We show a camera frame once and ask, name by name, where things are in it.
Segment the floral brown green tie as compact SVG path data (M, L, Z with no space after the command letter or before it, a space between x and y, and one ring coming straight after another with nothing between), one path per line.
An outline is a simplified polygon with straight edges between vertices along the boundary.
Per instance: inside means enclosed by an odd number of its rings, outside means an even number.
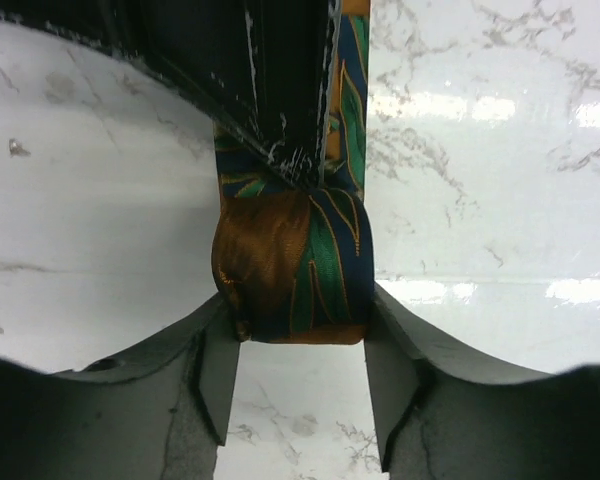
M370 5L343 5L325 184L288 188L216 128L220 218L211 266L242 341L353 345L368 329L373 243L363 205Z

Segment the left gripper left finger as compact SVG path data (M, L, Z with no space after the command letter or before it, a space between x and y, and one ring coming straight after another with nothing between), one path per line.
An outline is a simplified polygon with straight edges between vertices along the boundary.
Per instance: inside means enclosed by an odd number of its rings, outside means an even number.
M81 371L0 359L0 479L209 479L240 345L214 296Z

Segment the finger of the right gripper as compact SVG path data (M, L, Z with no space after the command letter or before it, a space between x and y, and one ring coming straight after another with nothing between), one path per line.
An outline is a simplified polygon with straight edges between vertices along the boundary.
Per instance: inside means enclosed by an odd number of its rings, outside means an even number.
M298 188L324 177L340 19L337 1L0 1L174 89Z

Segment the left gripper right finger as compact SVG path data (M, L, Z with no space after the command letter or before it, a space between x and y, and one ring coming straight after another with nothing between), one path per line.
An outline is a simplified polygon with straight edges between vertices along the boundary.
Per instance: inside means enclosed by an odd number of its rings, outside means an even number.
M600 365L558 374L485 354L375 293L364 341L393 479L600 479Z

